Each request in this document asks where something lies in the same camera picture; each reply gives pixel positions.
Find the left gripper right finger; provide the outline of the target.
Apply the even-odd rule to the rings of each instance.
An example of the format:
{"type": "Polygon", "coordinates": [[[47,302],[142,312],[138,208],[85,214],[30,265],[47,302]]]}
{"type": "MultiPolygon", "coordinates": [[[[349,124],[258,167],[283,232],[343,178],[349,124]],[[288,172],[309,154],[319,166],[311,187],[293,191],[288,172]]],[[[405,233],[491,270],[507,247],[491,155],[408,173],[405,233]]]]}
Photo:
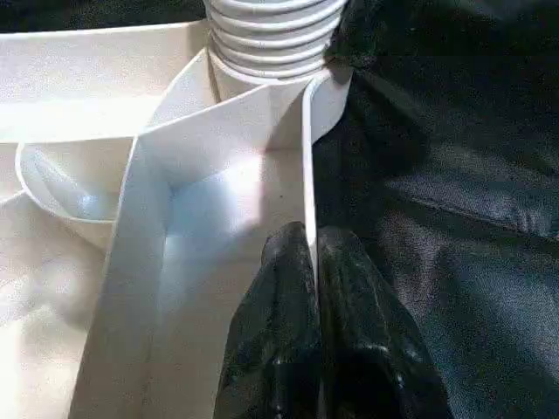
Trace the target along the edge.
{"type": "Polygon", "coordinates": [[[448,418],[445,384],[418,326],[349,230],[318,232],[329,418],[448,418]]]}

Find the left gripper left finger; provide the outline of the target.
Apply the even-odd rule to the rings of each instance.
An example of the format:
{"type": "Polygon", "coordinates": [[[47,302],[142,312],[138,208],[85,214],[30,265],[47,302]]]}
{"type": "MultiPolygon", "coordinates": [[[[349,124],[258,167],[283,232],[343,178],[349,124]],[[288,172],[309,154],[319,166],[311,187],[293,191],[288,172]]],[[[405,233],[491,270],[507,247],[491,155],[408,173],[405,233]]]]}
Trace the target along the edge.
{"type": "Polygon", "coordinates": [[[314,418],[321,332],[305,226],[271,235],[231,320],[213,415],[314,418]]]}

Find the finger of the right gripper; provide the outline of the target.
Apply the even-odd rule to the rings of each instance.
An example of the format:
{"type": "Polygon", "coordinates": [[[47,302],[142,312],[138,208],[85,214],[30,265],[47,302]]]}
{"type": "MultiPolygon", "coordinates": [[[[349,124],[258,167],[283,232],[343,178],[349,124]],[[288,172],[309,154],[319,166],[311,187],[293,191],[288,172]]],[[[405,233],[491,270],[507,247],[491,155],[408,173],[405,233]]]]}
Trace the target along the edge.
{"type": "Polygon", "coordinates": [[[413,32],[420,1],[349,1],[328,52],[378,90],[422,87],[422,60],[413,32]]]}

